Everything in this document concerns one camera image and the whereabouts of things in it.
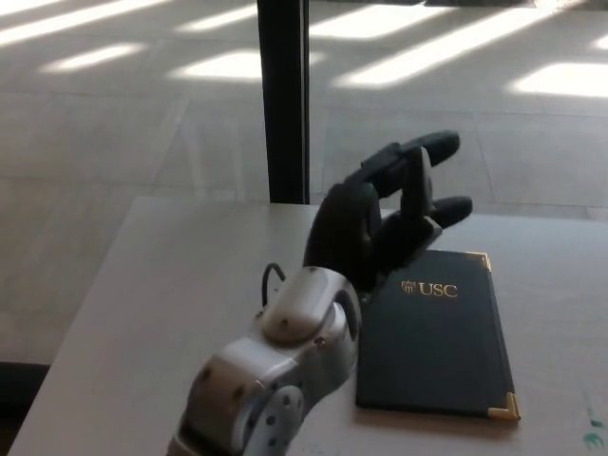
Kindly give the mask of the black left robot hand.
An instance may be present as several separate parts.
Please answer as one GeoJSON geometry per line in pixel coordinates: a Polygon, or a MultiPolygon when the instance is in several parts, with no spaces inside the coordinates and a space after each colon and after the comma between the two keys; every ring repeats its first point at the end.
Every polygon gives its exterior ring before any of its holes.
{"type": "Polygon", "coordinates": [[[430,170],[456,154],[454,130],[391,142],[333,185],[309,233],[303,263],[344,276],[368,294],[472,212],[467,196],[435,199],[430,170]]]}

